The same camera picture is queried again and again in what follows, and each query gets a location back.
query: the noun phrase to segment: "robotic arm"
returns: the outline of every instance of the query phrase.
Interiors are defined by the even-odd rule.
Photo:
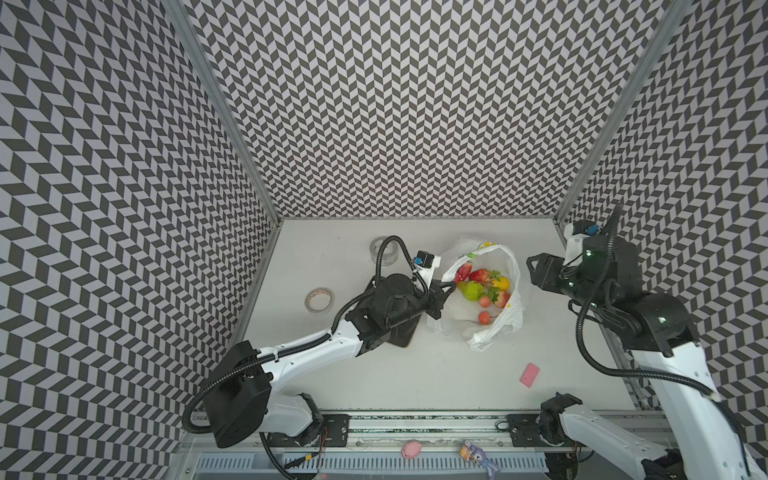
[[[401,273],[381,276],[382,254],[391,241],[400,244],[412,278]],[[456,288],[453,282],[432,280],[439,265],[440,257],[423,251],[412,260],[399,237],[388,237],[379,248],[376,275],[363,293],[336,314],[330,329],[262,349],[254,349],[247,341],[236,344],[211,373],[214,380],[204,383],[187,404],[182,426],[192,433],[212,432],[220,448],[235,445],[254,432],[284,433],[299,445],[312,442],[323,424],[312,397],[280,395],[280,390],[296,377],[360,356],[383,343],[408,346],[419,317],[428,313],[439,319],[443,303]],[[210,426],[191,421],[200,401]]]
[[[650,380],[679,449],[647,442],[601,418],[580,399],[560,394],[541,404],[542,445],[571,439],[637,480],[768,480],[743,446],[743,427],[721,402],[690,314],[671,295],[643,291],[637,249],[616,236],[620,214],[617,207],[600,233],[594,222],[574,223],[565,258],[546,253],[528,258],[531,281],[571,298],[569,308],[578,314],[576,342],[591,366],[610,376]],[[412,278],[381,276],[381,256],[390,241],[400,244]],[[323,424],[321,413],[309,395],[285,396],[280,390],[298,376],[385,342],[407,346],[419,317],[440,318],[456,288],[453,282],[432,279],[439,262],[423,251],[411,261],[402,240],[389,237],[380,247],[376,275],[336,314],[330,329],[261,350],[249,342],[236,344],[212,372],[213,380],[187,404],[182,426],[192,433],[212,432],[221,448],[253,432],[280,432],[297,445],[310,444]],[[583,339],[587,319],[615,332],[640,368],[612,369],[592,358]],[[200,402],[210,426],[191,421]]]
[[[569,296],[572,310],[579,307],[576,342],[591,366],[610,376],[650,380],[679,449],[647,442],[581,400],[559,394],[541,405],[541,440],[557,445],[567,437],[589,445],[637,480],[768,478],[744,448],[743,427],[717,393],[685,306],[666,293],[642,290],[637,249],[616,237],[620,215],[621,205],[600,233],[594,222],[574,223],[566,258],[546,253],[528,258],[531,281]],[[592,358],[584,346],[586,319],[616,333],[639,368],[612,369]]]

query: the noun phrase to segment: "pink sponge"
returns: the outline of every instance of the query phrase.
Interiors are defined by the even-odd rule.
[[[525,367],[523,376],[520,377],[520,383],[527,386],[528,388],[531,388],[533,381],[536,380],[536,375],[538,375],[538,367],[533,363],[529,363],[528,366]]]
[[[402,447],[403,458],[416,458],[416,456],[422,452],[422,444],[417,441],[408,442]]]

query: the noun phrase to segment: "plastic bag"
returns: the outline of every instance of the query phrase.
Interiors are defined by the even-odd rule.
[[[442,281],[452,281],[456,270],[466,262],[472,263],[472,271],[480,268],[497,270],[511,283],[511,297],[503,309],[491,305],[482,308],[477,302],[470,302],[458,289],[445,301],[442,317],[435,320],[427,316],[427,325],[444,335],[459,333],[469,348],[481,352],[491,345],[493,339],[502,333],[511,333],[523,326],[525,310],[524,296],[528,292],[528,277],[523,276],[515,254],[509,247],[484,240],[460,239],[448,252],[442,254],[442,265],[447,270]],[[478,315],[487,310],[493,323],[480,325]]]

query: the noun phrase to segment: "black and white chevron pattern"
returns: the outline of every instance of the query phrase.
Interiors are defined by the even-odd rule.
[[[289,217],[554,213],[669,3],[184,1]]]
[[[685,299],[710,369],[768,456],[765,0],[702,0],[677,30],[573,217],[624,199],[647,287]]]
[[[0,476],[161,478],[267,234],[156,0],[0,2]]]

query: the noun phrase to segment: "purple bunny toy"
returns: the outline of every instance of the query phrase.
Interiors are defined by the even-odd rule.
[[[500,470],[498,465],[488,460],[488,456],[483,449],[475,447],[469,440],[464,441],[464,446],[462,446],[458,456],[462,457],[467,462],[474,462],[477,465],[488,469],[488,480],[493,480],[496,476],[496,472]]]

